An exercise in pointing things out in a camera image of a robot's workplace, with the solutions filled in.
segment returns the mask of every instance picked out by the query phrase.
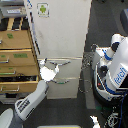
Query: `black base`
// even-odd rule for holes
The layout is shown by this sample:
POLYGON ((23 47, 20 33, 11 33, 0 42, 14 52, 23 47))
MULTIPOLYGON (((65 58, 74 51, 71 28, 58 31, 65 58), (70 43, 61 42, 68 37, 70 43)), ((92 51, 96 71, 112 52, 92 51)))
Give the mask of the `black base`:
POLYGON ((92 75, 92 88, 93 88, 93 94, 96 98, 96 100, 102 104, 103 106, 106 106, 106 107, 113 107, 113 106, 117 106, 119 105, 119 101, 118 99, 112 99, 111 101, 108 101, 106 99, 104 99, 99 93, 98 91, 96 90, 96 87, 95 87, 95 80, 94 80, 94 71, 92 70, 91 71, 91 75, 92 75))

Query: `dark floor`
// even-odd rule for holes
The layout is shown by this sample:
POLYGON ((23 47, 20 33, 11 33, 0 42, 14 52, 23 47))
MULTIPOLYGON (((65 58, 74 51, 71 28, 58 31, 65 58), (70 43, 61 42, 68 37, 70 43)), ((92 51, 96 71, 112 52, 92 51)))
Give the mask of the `dark floor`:
MULTIPOLYGON (((102 4, 101 0, 92 0, 85 52, 91 51, 92 44, 110 46, 114 33, 126 36, 119 18, 121 10, 128 8, 128 0, 124 1, 122 3, 120 0, 107 0, 102 4)), ((89 71, 83 70, 81 79, 86 80, 88 73, 89 71)), ((84 90, 84 87, 87 86, 86 82, 80 81, 80 86, 84 90)), ((91 100, 91 97, 80 91, 77 99, 45 99, 24 123, 24 128, 36 128, 43 125, 79 125, 83 128, 92 128, 91 115, 98 117, 99 124, 103 128, 105 119, 101 115, 101 110, 93 108, 92 104, 87 104, 91 100)), ((9 107, 14 108, 13 105, 0 104, 0 114, 9 107)))

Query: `white panel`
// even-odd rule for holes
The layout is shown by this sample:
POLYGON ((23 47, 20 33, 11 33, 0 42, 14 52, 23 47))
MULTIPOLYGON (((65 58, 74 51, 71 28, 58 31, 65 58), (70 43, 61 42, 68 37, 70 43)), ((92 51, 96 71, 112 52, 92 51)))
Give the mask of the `white panel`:
POLYGON ((55 69, 55 65, 51 64, 50 62, 54 62, 57 64, 64 64, 59 66, 59 73, 56 75, 56 78, 68 78, 68 77, 79 77, 81 66, 82 66, 82 59, 64 59, 64 60, 48 60, 46 63, 46 67, 49 69, 55 69))
POLYGON ((91 0, 31 0, 41 55, 82 56, 88 32, 91 0), (49 5, 49 17, 39 17, 37 3, 49 5))
POLYGON ((60 99, 60 98, 77 98, 79 80, 69 79, 69 82, 64 83, 63 79, 59 79, 58 83, 50 82, 49 90, 47 94, 48 99, 60 99))

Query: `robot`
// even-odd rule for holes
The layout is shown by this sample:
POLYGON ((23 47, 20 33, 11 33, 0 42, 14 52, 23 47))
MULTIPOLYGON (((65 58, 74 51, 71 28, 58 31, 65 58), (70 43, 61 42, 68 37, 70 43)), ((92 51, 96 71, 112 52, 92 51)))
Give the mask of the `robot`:
POLYGON ((128 90, 128 37, 114 34, 111 47, 96 48, 92 69, 94 70, 94 93, 103 102, 115 105, 128 90))

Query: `sticker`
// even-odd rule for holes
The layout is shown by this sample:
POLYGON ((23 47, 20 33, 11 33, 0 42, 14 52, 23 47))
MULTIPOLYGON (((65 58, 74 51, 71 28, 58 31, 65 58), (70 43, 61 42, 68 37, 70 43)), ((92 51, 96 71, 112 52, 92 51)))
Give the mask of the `sticker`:
POLYGON ((8 68, 9 70, 13 69, 13 68, 8 68))
POLYGON ((40 17, 49 17, 49 5, 47 3, 38 3, 37 9, 40 17))
POLYGON ((13 54, 14 58, 28 58, 26 53, 13 54))
POLYGON ((7 36, 8 36, 9 39, 13 38, 13 35, 11 33, 8 33, 7 36))
POLYGON ((5 58, 6 56, 5 55, 1 55, 1 58, 5 58))

